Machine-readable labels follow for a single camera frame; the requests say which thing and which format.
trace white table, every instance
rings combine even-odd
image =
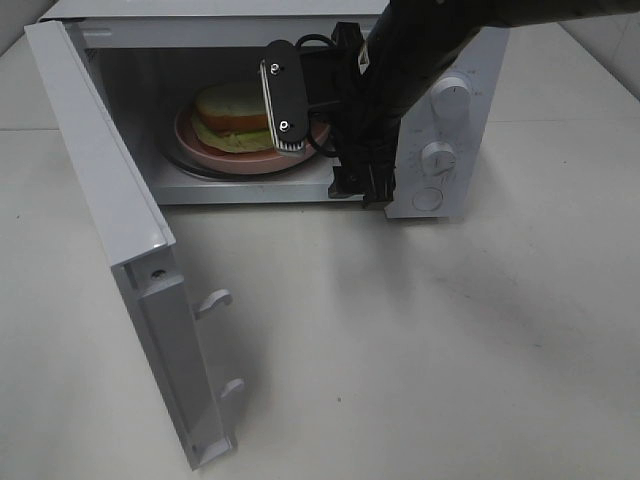
[[[165,209],[194,299],[234,293],[202,335],[249,384],[239,450],[192,473],[19,42],[0,59],[0,478],[638,478],[639,133],[560,27],[527,28],[464,220]]]

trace pink plate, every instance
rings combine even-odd
[[[223,173],[237,175],[258,175],[273,173],[293,167],[304,162],[316,153],[307,143],[303,157],[287,157],[279,154],[273,148],[253,153],[227,153],[217,148],[203,144],[191,127],[191,106],[182,109],[174,121],[174,131],[182,151],[193,161],[203,167]],[[313,123],[311,127],[313,138],[322,145],[329,136],[329,125]]]

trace microwave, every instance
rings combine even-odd
[[[107,263],[194,469],[234,447],[227,405],[244,381],[215,378],[205,365],[196,323],[231,295],[217,286],[192,302],[159,207],[335,202],[327,191],[336,160],[316,154],[270,175],[199,175],[176,144],[176,114],[205,85],[257,79],[273,40],[328,35],[338,21],[366,36],[386,3],[60,0],[26,27]],[[388,218],[461,215],[507,38],[485,28],[403,118]]]

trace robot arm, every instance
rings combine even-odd
[[[363,194],[364,206],[393,201],[400,121],[484,26],[510,28],[640,11],[640,0],[391,0],[365,40],[338,23],[328,39],[267,47],[261,78],[274,145],[295,155],[309,119],[332,126],[340,166],[332,198]],[[324,48],[303,49],[307,40]]]

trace sandwich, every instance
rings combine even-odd
[[[258,82],[213,85],[194,101],[191,126],[198,140],[226,153],[273,148],[267,112]]]

